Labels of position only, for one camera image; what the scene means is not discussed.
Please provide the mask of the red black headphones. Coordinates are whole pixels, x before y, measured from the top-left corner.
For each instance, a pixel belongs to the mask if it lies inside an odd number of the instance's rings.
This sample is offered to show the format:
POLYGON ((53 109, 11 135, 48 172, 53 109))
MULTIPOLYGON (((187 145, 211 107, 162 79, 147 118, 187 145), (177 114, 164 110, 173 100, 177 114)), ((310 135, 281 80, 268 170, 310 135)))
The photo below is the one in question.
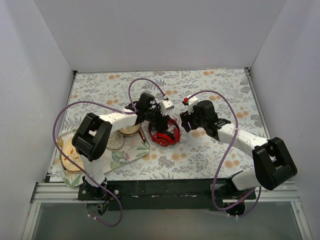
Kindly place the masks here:
POLYGON ((175 119, 170 119, 167 123, 167 127, 173 127, 173 130, 156 130, 155 124, 149 122, 148 124, 148 133, 151 137, 151 140, 162 147, 168 147, 170 145, 177 144, 180 139, 182 132, 180 127, 175 119))

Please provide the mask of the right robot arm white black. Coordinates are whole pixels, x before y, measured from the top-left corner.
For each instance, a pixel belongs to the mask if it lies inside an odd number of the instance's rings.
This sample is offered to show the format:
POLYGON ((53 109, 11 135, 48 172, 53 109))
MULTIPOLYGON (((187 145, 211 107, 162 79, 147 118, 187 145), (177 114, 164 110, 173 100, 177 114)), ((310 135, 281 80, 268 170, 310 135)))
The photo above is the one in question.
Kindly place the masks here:
POLYGON ((246 190, 263 187, 269 191, 277 188, 298 173, 298 169, 284 141, 279 137, 267 139, 238 130, 234 124, 219 118, 209 100, 196 97, 182 102, 188 110, 180 114, 186 132, 203 128, 215 140, 231 144, 253 160, 253 169, 242 170, 228 177, 225 184, 214 190, 215 196, 237 199, 246 190))

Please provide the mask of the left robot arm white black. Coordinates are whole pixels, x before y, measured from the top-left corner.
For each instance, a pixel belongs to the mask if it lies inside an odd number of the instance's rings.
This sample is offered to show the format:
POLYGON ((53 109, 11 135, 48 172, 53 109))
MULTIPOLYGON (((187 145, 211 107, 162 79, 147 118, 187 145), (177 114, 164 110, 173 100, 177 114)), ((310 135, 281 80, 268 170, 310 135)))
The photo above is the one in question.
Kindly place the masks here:
POLYGON ((106 177, 101 157, 112 133, 143 121, 159 123, 163 127, 169 121, 167 112, 173 108, 174 103, 167 96, 156 103, 153 95, 144 92, 138 101, 128 104, 120 112, 107 115, 88 113, 72 139, 72 145, 83 162, 83 184, 86 192, 95 200, 106 196, 106 187, 103 185, 106 177))

